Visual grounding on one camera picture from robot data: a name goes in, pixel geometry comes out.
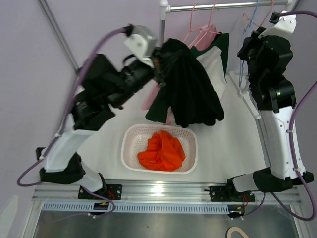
white wall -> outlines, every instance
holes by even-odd
[[[316,0],[302,0],[297,10],[309,10],[317,12]],[[295,87],[296,99],[299,102],[309,88],[317,80],[317,19],[310,16],[298,15],[296,17],[297,26],[292,35],[291,49],[294,53],[293,59],[289,63],[285,72],[286,78]],[[317,178],[317,92],[314,92],[302,107],[296,120],[296,131],[300,147],[301,157],[306,169],[315,174]],[[309,184],[317,201],[317,182]],[[301,187],[301,194],[305,201],[306,217],[312,213],[311,203],[306,192]],[[317,220],[310,222],[310,225],[317,236]]]
[[[19,196],[9,238],[17,238],[34,188],[18,176],[50,141],[73,72],[35,0],[5,0],[0,7],[0,208]],[[39,180],[36,168],[24,182]]]

red garment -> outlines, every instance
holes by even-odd
[[[148,139],[146,151],[138,154],[140,164],[148,170],[174,171],[182,166],[185,153],[179,140],[167,131],[155,132]]]

